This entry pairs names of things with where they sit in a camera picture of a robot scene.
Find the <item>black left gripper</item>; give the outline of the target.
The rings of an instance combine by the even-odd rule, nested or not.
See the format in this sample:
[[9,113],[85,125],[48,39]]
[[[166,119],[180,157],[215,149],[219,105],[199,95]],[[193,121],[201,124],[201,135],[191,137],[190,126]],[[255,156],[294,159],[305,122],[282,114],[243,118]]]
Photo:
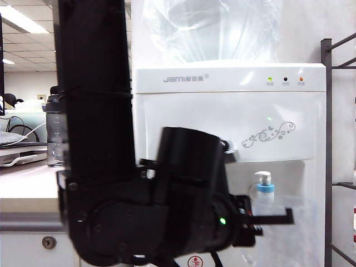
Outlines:
[[291,208],[285,209],[285,215],[252,216],[251,201],[248,196],[231,195],[231,200],[236,209],[233,247],[253,247],[256,243],[255,236],[263,236],[263,229],[255,225],[294,224],[293,209]]

